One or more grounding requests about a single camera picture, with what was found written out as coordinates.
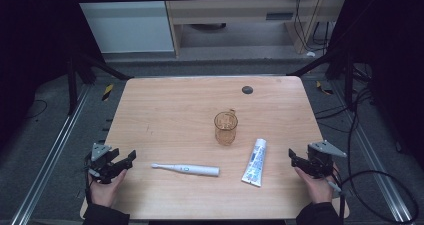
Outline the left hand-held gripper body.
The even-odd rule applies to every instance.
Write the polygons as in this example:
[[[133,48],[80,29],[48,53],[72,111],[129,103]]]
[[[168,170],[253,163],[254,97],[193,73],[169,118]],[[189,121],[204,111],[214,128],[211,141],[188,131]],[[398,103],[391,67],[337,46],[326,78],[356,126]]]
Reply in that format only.
[[[87,157],[86,168],[93,179],[101,181],[103,184],[109,184],[113,178],[117,177],[120,172],[115,170],[113,161],[108,161],[106,154],[108,151],[114,150],[109,145],[94,144],[91,152]]]

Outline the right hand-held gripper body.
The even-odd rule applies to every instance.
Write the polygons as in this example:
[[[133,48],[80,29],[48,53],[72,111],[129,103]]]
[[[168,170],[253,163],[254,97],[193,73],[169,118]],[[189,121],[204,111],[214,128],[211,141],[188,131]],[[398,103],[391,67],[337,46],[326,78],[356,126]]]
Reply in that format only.
[[[307,174],[315,177],[327,177],[333,173],[333,157],[347,157],[343,152],[329,141],[310,143],[307,147],[307,155],[310,167]]]

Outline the white toothpaste tube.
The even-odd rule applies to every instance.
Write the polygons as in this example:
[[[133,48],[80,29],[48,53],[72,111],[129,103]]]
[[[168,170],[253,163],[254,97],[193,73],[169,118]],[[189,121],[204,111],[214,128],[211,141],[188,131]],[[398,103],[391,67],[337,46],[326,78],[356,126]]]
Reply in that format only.
[[[256,187],[262,186],[262,172],[266,156],[266,148],[267,141],[265,139],[258,138],[252,150],[248,165],[242,176],[242,182]]]

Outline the white electric toothbrush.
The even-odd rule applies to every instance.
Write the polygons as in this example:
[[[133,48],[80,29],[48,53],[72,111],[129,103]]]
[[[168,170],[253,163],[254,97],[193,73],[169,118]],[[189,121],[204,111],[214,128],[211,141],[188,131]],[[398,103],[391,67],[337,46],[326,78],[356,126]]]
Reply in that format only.
[[[212,176],[218,177],[220,169],[218,167],[201,166],[201,165],[190,165],[190,164],[157,164],[151,165],[155,169],[165,169],[183,174],[190,175],[201,175],[201,176]]]

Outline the amber glass cup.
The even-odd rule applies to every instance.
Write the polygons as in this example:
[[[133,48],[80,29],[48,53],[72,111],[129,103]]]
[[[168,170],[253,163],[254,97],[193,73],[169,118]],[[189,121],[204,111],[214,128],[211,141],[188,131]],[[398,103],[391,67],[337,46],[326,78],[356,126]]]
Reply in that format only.
[[[234,109],[218,113],[214,118],[215,139],[220,145],[230,146],[235,138],[238,118]]]

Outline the person's right hand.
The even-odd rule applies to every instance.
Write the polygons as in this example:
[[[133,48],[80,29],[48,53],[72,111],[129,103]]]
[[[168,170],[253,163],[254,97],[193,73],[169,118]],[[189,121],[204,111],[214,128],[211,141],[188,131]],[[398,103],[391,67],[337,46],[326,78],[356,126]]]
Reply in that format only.
[[[325,178],[313,178],[298,167],[295,167],[294,170],[304,181],[313,204],[326,202],[331,203],[333,201],[333,186],[336,182],[332,176]]]

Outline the person's left hand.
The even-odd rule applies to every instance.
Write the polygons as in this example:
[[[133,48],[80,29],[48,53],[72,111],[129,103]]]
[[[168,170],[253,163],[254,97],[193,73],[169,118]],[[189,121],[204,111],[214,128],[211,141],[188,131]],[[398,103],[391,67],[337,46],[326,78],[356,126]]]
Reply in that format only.
[[[91,202],[96,205],[111,207],[126,174],[127,170],[124,169],[109,184],[99,183],[97,180],[94,180],[91,175],[89,175],[88,181]]]

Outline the yellow black tape strip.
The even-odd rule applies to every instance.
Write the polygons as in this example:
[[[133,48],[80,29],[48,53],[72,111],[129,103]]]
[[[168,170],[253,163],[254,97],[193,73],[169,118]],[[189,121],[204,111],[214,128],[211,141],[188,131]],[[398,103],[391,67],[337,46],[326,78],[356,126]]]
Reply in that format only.
[[[104,93],[103,93],[102,98],[101,98],[102,101],[107,101],[108,100],[108,98],[109,98],[109,96],[111,94],[111,91],[113,90],[113,87],[114,87],[113,84],[108,84],[105,87]]]
[[[332,95],[333,94],[333,89],[331,87],[331,84],[328,81],[317,81],[316,82],[316,87],[323,92],[324,94],[327,95]]]

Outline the black metal stand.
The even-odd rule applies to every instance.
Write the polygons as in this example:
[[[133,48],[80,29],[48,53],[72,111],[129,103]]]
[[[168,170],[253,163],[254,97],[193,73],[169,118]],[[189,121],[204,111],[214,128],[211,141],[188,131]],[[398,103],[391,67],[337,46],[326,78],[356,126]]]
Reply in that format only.
[[[95,59],[84,53],[74,53],[70,55],[66,62],[69,94],[69,115],[74,113],[78,105],[76,75],[80,76],[84,84],[93,84],[96,81],[96,76],[91,70],[92,66],[99,68],[103,72],[106,72],[119,80],[131,79],[131,76],[125,75],[111,68],[105,62]]]
[[[334,49],[328,51],[325,55],[317,58],[303,68],[288,73],[288,76],[301,77],[307,72],[317,68],[322,64],[328,64],[325,76],[332,80],[344,74],[344,101],[348,108],[353,111],[353,55],[349,49]]]

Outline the white cabinet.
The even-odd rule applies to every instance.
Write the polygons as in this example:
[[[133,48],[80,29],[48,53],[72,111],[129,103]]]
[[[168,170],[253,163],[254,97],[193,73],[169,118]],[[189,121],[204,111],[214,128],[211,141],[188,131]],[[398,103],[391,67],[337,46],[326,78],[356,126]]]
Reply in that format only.
[[[173,52],[165,3],[84,3],[81,9],[103,54]]]

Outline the black curtain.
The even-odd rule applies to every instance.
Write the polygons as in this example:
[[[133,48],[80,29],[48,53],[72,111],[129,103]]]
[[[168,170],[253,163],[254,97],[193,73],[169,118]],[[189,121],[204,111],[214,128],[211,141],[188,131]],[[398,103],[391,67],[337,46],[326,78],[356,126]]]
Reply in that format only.
[[[63,35],[79,52],[103,59],[79,4],[0,0],[0,152],[23,123],[37,88],[66,73]]]
[[[385,116],[424,170],[424,0],[345,0],[330,47],[371,66]]]

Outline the light wooden desk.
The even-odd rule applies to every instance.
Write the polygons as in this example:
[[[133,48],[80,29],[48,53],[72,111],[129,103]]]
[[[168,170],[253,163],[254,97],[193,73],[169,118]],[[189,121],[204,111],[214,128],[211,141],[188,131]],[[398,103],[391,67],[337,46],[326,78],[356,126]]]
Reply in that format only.
[[[281,22],[288,29],[294,49],[309,49],[319,23],[335,22],[344,0],[201,0],[168,1],[168,18],[174,45],[180,45],[181,27],[188,24]]]

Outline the aluminium floor rail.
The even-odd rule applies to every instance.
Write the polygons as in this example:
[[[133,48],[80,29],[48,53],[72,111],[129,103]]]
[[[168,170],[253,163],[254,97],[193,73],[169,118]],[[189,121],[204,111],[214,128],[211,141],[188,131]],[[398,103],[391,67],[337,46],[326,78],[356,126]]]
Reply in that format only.
[[[89,85],[82,86],[81,92],[77,97],[77,104],[75,105],[74,110],[66,117],[66,120],[46,159],[44,160],[43,165],[41,166],[34,182],[25,196],[25,199],[17,209],[9,225],[27,225],[29,222],[30,217],[81,114],[90,90],[91,87]]]
[[[383,225],[415,225],[419,209],[391,163],[401,155],[371,92],[358,83],[351,111],[344,101],[344,83],[334,81],[331,85],[348,122],[347,187],[353,191],[350,200],[357,207],[353,217],[364,214],[381,220]]]

